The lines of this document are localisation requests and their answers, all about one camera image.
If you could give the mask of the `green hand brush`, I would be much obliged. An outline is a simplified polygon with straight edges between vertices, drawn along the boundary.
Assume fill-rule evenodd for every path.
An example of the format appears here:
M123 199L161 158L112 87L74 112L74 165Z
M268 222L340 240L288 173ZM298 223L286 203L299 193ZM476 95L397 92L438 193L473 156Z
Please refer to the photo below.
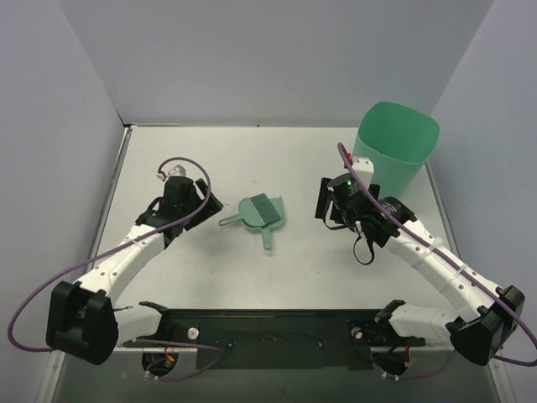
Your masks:
M276 209L265 193L243 198L237 208L237 214L223 218L219 221L220 226L227 226L236 222L243 222L253 228L261 228L275 223L282 218L282 214Z

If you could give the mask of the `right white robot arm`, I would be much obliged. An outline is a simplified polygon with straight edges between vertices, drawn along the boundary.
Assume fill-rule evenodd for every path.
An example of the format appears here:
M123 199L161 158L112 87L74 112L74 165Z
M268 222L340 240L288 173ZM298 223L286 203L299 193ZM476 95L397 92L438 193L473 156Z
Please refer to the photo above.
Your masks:
M335 230L348 229L369 248L379 246L399 257L449 301L446 309L391 301L375 316L380 341L419 338L450 343L466 360L484 366L516 330L508 311L522 311L524 294L470 269L400 200L388 196L372 203L350 174L323 178L315 218L332 220Z

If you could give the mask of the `green dustpan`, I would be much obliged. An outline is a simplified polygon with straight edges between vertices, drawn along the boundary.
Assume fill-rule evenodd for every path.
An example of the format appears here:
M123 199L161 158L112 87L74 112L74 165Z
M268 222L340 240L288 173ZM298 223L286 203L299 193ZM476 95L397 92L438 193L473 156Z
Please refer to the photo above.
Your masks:
M265 250L274 247L273 231L285 223L284 199L265 193L243 198L237 208L240 223L250 232L259 233Z

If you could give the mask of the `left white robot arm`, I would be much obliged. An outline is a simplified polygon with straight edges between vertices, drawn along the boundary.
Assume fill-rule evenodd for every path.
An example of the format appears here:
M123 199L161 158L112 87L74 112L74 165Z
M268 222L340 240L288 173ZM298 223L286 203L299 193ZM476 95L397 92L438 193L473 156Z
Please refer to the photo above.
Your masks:
M173 326L163 319L165 308L147 301L118 306L117 300L153 258L222 208L206 181L171 176L162 196L138 216L109 256L74 282L61 281L54 287L47 345L90 364L102 364L114 348L138 338L156 346L166 344Z

